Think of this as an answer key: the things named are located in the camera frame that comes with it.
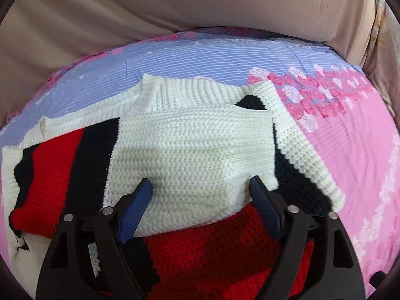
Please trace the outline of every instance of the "red stripe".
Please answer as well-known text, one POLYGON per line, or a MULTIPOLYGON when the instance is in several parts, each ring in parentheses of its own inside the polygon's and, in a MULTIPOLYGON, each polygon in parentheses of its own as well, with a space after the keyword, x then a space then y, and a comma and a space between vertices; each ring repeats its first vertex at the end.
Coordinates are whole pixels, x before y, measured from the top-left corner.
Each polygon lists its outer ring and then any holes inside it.
MULTIPOLYGON (((279 254, 254 206, 210 225, 145 238, 160 282, 149 300, 253 300, 279 254)), ((303 290, 313 244, 291 296, 303 290)))
POLYGON ((71 166, 84 130, 43 142, 35 149, 34 176, 26 201, 11 217, 16 230, 53 236, 65 206, 71 166))

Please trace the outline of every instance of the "silver rivet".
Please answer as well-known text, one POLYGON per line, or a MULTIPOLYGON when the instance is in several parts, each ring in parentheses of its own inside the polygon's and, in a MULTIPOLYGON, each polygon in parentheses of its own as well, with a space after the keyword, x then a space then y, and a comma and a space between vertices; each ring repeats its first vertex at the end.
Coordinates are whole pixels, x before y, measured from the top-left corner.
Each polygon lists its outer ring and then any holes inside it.
POLYGON ((287 210, 293 214, 299 213, 299 208, 296 205, 289 205, 287 210))
POLYGON ((114 212, 114 209, 111 206, 107 206, 107 207, 103 208, 103 210, 101 212, 105 216, 109 216, 110 214, 112 214, 114 212))
POLYGON ((329 216, 332 220, 336 220, 339 218, 338 214, 336 212, 329 212, 327 214, 327 216, 329 216))
POLYGON ((74 218, 74 216, 72 214, 64 215, 64 221, 65 222, 70 222, 73 218, 74 218))

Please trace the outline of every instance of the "knit sweater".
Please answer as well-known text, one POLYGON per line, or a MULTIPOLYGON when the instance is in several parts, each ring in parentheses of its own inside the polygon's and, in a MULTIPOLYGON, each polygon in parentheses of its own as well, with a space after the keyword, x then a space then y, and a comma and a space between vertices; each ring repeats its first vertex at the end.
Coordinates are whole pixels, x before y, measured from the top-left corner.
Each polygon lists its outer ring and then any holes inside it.
MULTIPOLYGON (((343 206, 343 194, 271 82, 235 87, 146 75, 122 94, 43 118, 20 145, 3 149, 14 273, 29 280, 23 285, 35 284, 20 260, 29 251, 18 248, 24 243, 15 235, 32 240, 26 248, 40 248, 31 234, 50 238, 64 214, 87 216, 115 205, 143 177, 154 194, 136 236, 237 213, 250 201, 254 175, 306 212, 343 206)), ((92 259, 98 271, 94 247, 92 259)))

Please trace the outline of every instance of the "mattress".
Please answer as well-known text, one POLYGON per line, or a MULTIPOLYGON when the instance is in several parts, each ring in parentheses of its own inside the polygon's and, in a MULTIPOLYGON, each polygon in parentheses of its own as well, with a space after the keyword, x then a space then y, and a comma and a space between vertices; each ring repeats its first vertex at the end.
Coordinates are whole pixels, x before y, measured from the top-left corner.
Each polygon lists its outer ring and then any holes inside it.
MULTIPOLYGON (((0 146, 18 145, 41 118, 58 118, 116 96, 144 74, 232 86, 270 80, 345 195, 339 215, 371 293, 369 278, 388 272, 400 248, 400 137, 362 70, 323 44, 218 27, 107 50, 55 73, 10 119, 0 146)), ((0 252, 7 261, 5 224, 0 226, 0 252)))

